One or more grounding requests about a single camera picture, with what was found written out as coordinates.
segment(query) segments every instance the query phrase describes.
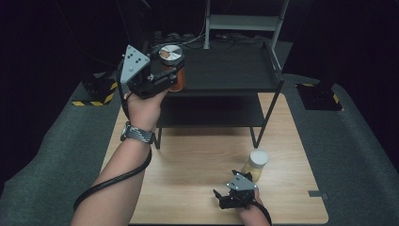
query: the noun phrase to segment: black cable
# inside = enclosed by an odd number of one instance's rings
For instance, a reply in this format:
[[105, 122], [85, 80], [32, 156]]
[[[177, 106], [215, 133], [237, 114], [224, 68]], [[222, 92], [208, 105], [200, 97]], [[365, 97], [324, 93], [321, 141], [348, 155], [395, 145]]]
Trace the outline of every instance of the black cable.
[[226, 14], [227, 10], [228, 10], [229, 7], [231, 6], [232, 1], [234, 1], [234, 0], [231, 0], [231, 1], [230, 1], [230, 3], [229, 3], [229, 4], [226, 6], [226, 8], [223, 10], [222, 15], [225, 15], [225, 14]]
[[102, 182], [102, 183], [100, 183], [100, 184], [98, 184], [96, 186], [93, 186], [93, 187], [89, 188], [85, 192], [83, 192], [79, 196], [79, 198], [76, 199], [76, 201], [75, 201], [75, 203], [73, 205], [73, 210], [76, 211], [77, 207], [79, 206], [79, 204], [84, 199], [86, 199], [90, 195], [96, 193], [97, 191], [102, 190], [102, 189], [104, 189], [104, 188], [106, 188], [108, 186], [114, 185], [116, 183], [119, 183], [119, 182], [121, 182], [123, 180], [126, 180], [126, 179], [128, 179], [130, 177], [133, 177], [135, 175], [138, 175], [141, 171], [145, 170], [146, 167], [149, 166], [149, 164], [151, 162], [151, 159], [152, 159], [152, 150], [150, 149], [150, 152], [149, 152], [149, 155], [147, 156], [146, 161], [144, 161], [144, 163], [141, 166], [139, 166], [138, 168], [133, 169], [132, 171], [126, 172], [126, 173], [124, 173], [124, 174], [122, 174], [120, 176], [114, 177], [114, 178], [112, 178], [110, 180], [107, 180], [105, 182]]
[[258, 202], [252, 202], [251, 204], [255, 205], [256, 207], [258, 207], [262, 211], [262, 213], [264, 214], [264, 216], [267, 219], [267, 222], [269, 222], [270, 226], [272, 226], [273, 225], [272, 224], [272, 218], [270, 217], [270, 214], [267, 211], [267, 209], [264, 206], [262, 206], [261, 204], [259, 204]]
[[203, 44], [198, 42], [199, 46], [198, 47], [193, 47], [193, 46], [189, 46], [187, 44], [183, 44], [183, 46], [189, 48], [189, 49], [203, 49]]
[[220, 49], [231, 49], [236, 44], [234, 36], [226, 35], [226, 38], [228, 36], [229, 36], [228, 39], [219, 39], [218, 42], [225, 42], [225, 43], [231, 42], [230, 46], [223, 47], [223, 48], [220, 48]]
[[[123, 91], [122, 91], [122, 88], [121, 88], [121, 83], [120, 83], [120, 77], [121, 77], [122, 68], [123, 68], [123, 60], [120, 62], [119, 67], [118, 67], [118, 71], [117, 71], [117, 82], [118, 82], [118, 87], [119, 87], [120, 101], [121, 101], [122, 109], [123, 109], [123, 111], [124, 111], [126, 117], [129, 119], [129, 112], [128, 112], [127, 101], [126, 101], [127, 98], [126, 98], [126, 99], [124, 98]], [[108, 187], [108, 186], [114, 185], [114, 184], [116, 184], [116, 183], [118, 183], [118, 182], [121, 182], [121, 181], [123, 181], [123, 180], [126, 180], [126, 179], [128, 179], [128, 178], [130, 178], [130, 177], [133, 177], [133, 176], [139, 174], [141, 171], [143, 171], [146, 167], [149, 166], [149, 164], [150, 164], [150, 162], [151, 162], [151, 159], [152, 159], [152, 150], [150, 149], [150, 152], [149, 152], [149, 155], [147, 156], [147, 159], [146, 159], [146, 160], [144, 161], [144, 163], [143, 163], [141, 166], [139, 166], [138, 168], [133, 169], [133, 170], [131, 170], [131, 171], [129, 171], [129, 172], [126, 172], [126, 173], [124, 173], [124, 174], [122, 174], [122, 175], [120, 175], [120, 176], [114, 177], [114, 178], [112, 178], [112, 179], [110, 179], [110, 180], [107, 180], [107, 181], [105, 181], [105, 182], [102, 182], [102, 183], [100, 183], [100, 184], [98, 184], [98, 185], [96, 185], [96, 186], [93, 186], [93, 187], [89, 188], [89, 189], [86, 190], [85, 192], [83, 192], [83, 193], [76, 199], [76, 201], [75, 201], [75, 203], [74, 203], [74, 205], [73, 205], [73, 210], [76, 210], [77, 207], [79, 206], [79, 204], [80, 204], [84, 199], [86, 199], [86, 198], [89, 197], [90, 195], [96, 193], [97, 191], [102, 190], [102, 189], [104, 189], [104, 188], [106, 188], [106, 187]]]
[[105, 65], [112, 66], [112, 67], [117, 67], [117, 65], [115, 65], [115, 64], [113, 64], [113, 63], [109, 63], [109, 62], [107, 62], [107, 61], [104, 61], [104, 60], [102, 60], [102, 59], [99, 59], [99, 58], [97, 58], [97, 57], [95, 57], [95, 56], [93, 56], [93, 55], [87, 53], [86, 51], [84, 51], [84, 50], [80, 47], [79, 42], [77, 41], [76, 37], [74, 36], [74, 34], [73, 34], [73, 32], [72, 32], [72, 29], [71, 29], [71, 27], [70, 27], [70, 25], [69, 25], [69, 23], [68, 23], [68, 21], [67, 21], [67, 18], [65, 17], [64, 13], [63, 13], [62, 10], [61, 10], [61, 7], [59, 6], [59, 4], [58, 4], [57, 1], [55, 1], [55, 3], [56, 3], [56, 8], [58, 9], [59, 14], [61, 14], [61, 17], [62, 17], [62, 20], [64, 21], [64, 24], [67, 26], [68, 30], [70, 31], [71, 36], [72, 36], [72, 39], [73, 39], [73, 42], [74, 42], [74, 44], [76, 45], [76, 47], [78, 48], [78, 50], [79, 50], [80, 52], [82, 52], [83, 54], [85, 54], [86, 56], [91, 57], [91, 58], [93, 58], [93, 59], [95, 59], [95, 60], [97, 60], [97, 61], [99, 61], [99, 62], [101, 62], [101, 63], [103, 63], [103, 64], [105, 64]]
[[122, 15], [122, 10], [120, 9], [120, 2], [119, 2], [119, 0], [116, 0], [116, 2], [117, 2], [118, 10], [120, 11], [120, 17], [121, 17], [122, 22], [123, 22], [123, 27], [125, 29], [127, 39], [129, 40], [129, 43], [132, 43], [132, 40], [130, 39], [130, 36], [129, 36], [129, 31], [127, 30], [127, 25], [126, 25], [126, 23], [124, 21], [123, 15]]

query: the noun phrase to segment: yellow and black hazard tape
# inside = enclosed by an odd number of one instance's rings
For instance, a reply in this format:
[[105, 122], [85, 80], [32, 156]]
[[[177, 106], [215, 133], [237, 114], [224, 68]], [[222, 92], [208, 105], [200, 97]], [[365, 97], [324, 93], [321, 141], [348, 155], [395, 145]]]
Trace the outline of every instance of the yellow and black hazard tape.
[[[302, 84], [305, 87], [314, 87], [314, 84]], [[334, 93], [334, 95], [332, 96], [332, 98], [334, 99], [335, 104], [339, 104], [340, 103], [340, 99], [338, 99], [338, 96]]]
[[84, 100], [72, 100], [72, 104], [76, 106], [93, 105], [102, 106], [108, 105], [115, 94], [115, 89], [117, 89], [118, 83], [114, 82], [109, 90], [109, 94], [102, 101], [84, 101]]

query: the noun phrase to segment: shelf unit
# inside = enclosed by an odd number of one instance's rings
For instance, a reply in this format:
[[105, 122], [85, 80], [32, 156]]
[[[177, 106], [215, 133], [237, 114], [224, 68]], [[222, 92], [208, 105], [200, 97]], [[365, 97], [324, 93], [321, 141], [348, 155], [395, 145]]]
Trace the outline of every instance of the shelf unit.
[[211, 14], [211, 0], [206, 3], [205, 43], [204, 49], [209, 49], [209, 34], [211, 29], [260, 30], [273, 31], [272, 50], [275, 49], [279, 32], [284, 21], [285, 11], [290, 0], [283, 0], [279, 16], [247, 16], [247, 15], [217, 15]]
[[[162, 129], [176, 127], [249, 127], [253, 146], [264, 129], [283, 85], [280, 67], [265, 42], [262, 48], [184, 49], [185, 88], [170, 92], [162, 103], [155, 146], [160, 148]], [[159, 62], [152, 72], [161, 72]], [[263, 115], [258, 92], [274, 92]], [[255, 137], [254, 127], [260, 127]]]

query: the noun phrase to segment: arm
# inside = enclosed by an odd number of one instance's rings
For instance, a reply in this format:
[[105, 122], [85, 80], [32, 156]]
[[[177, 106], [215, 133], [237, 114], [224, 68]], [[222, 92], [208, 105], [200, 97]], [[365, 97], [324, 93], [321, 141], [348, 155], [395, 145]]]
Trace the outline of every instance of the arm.
[[[131, 124], [145, 131], [154, 131], [161, 111], [160, 104], [167, 93], [165, 90], [146, 100], [130, 96], [128, 106]], [[93, 185], [139, 167], [149, 151], [149, 144], [125, 139]], [[136, 209], [143, 178], [144, 171], [89, 196], [76, 209], [72, 225], [128, 225]]]
[[[259, 189], [255, 189], [255, 200], [263, 205], [259, 197]], [[262, 211], [256, 206], [250, 205], [249, 209], [237, 208], [236, 211], [245, 226], [270, 226]]]

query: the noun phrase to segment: jar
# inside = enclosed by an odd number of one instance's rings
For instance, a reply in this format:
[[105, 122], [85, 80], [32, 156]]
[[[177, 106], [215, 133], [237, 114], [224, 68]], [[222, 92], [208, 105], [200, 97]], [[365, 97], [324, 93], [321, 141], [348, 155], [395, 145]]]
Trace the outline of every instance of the jar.
[[[177, 66], [184, 58], [183, 50], [177, 45], [167, 45], [161, 48], [159, 56], [163, 71]], [[185, 87], [185, 70], [182, 67], [177, 73], [177, 83], [170, 88], [170, 91], [180, 91]]]
[[247, 163], [243, 166], [241, 172], [246, 174], [250, 172], [252, 175], [252, 181], [256, 182], [259, 180], [262, 174], [263, 167], [266, 165], [268, 155], [265, 150], [254, 149], [250, 152]]

